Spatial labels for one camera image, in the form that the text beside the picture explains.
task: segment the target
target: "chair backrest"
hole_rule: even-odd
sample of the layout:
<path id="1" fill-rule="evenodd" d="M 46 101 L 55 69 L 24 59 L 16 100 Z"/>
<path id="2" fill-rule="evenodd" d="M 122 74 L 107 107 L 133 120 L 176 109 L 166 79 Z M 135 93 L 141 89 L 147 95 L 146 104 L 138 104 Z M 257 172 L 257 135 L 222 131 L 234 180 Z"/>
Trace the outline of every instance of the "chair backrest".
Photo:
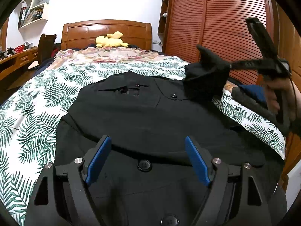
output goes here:
<path id="1" fill-rule="evenodd" d="M 38 62 L 39 65 L 46 59 L 51 57 L 51 53 L 53 51 L 53 45 L 55 43 L 57 35 L 46 35 L 42 34 L 39 45 L 38 45 Z"/>

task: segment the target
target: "desk drawer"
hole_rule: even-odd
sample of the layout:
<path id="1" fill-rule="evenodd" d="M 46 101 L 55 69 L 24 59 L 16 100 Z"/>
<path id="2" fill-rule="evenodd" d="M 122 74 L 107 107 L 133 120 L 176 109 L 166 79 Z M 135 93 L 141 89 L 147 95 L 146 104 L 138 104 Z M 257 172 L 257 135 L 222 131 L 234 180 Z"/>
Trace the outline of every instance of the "desk drawer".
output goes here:
<path id="1" fill-rule="evenodd" d="M 25 55 L 23 57 L 20 57 L 20 65 L 24 65 L 24 64 L 27 64 L 30 62 L 30 59 L 29 59 L 29 55 Z"/>
<path id="2" fill-rule="evenodd" d="M 38 58 L 38 52 L 33 53 L 33 61 L 36 61 Z"/>

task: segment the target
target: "drawer handle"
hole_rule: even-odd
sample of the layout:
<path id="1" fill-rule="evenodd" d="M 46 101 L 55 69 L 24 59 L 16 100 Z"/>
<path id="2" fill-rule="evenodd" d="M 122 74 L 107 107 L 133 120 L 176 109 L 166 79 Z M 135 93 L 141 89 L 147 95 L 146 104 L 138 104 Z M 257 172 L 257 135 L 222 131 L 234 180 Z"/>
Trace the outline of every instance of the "drawer handle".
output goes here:
<path id="1" fill-rule="evenodd" d="M 25 57 L 23 57 L 23 58 L 20 58 L 20 61 L 21 61 L 21 62 L 23 62 L 23 61 L 25 61 L 25 60 L 28 60 L 28 55 L 25 56 Z"/>

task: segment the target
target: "shirt button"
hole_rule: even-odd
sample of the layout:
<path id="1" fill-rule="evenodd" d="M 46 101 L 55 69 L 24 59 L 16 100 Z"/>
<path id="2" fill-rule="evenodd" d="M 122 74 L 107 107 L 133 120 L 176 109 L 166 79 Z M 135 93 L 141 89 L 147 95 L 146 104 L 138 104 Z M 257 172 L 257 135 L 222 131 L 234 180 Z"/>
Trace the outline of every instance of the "shirt button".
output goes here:
<path id="1" fill-rule="evenodd" d="M 168 214 L 161 219 L 161 226 L 178 226 L 179 220 L 175 215 Z"/>
<path id="2" fill-rule="evenodd" d="M 140 160 L 137 166 L 142 172 L 149 172 L 153 168 L 153 165 L 148 160 Z"/>

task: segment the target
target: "red basket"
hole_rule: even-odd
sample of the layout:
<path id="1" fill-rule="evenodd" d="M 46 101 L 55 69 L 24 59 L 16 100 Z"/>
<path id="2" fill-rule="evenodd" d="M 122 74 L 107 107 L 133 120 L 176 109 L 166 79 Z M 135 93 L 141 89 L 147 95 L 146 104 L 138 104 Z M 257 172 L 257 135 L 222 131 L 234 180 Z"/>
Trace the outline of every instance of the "red basket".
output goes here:
<path id="1" fill-rule="evenodd" d="M 18 47 L 16 47 L 16 48 L 14 49 L 14 51 L 15 51 L 16 53 L 23 52 L 24 47 L 25 47 L 24 45 L 18 46 Z"/>

